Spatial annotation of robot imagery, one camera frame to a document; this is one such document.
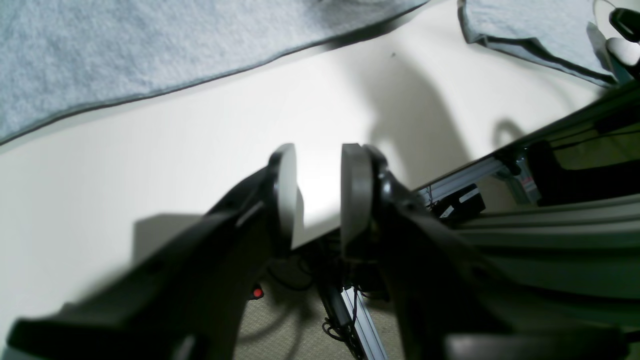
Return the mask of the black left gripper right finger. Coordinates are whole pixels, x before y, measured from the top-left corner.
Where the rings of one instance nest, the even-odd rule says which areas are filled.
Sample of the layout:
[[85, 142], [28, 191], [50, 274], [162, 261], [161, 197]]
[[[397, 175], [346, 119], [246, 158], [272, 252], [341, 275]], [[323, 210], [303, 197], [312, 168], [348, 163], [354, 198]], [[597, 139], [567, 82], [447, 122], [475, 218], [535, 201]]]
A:
[[621, 329], [556, 312], [435, 218], [373, 145], [341, 160], [341, 248], [377, 267], [407, 360], [624, 360]]

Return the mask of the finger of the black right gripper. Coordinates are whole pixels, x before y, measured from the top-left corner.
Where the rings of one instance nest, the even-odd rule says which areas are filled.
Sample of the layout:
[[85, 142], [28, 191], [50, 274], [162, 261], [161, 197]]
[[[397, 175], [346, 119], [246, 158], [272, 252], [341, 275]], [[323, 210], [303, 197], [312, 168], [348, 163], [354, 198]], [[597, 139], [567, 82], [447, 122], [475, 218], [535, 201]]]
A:
[[606, 41], [606, 50], [633, 78], [640, 77], [640, 13], [626, 7], [615, 7], [609, 22], [619, 37]]

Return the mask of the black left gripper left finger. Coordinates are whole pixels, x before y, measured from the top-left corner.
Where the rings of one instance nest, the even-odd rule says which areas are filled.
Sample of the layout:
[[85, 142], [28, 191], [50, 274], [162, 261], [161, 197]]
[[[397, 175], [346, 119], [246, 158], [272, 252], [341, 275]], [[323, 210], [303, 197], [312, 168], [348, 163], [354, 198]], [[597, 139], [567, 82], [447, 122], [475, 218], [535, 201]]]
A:
[[230, 360], [246, 303], [297, 226], [297, 153], [265, 167], [105, 289], [46, 317], [21, 317], [9, 360]]

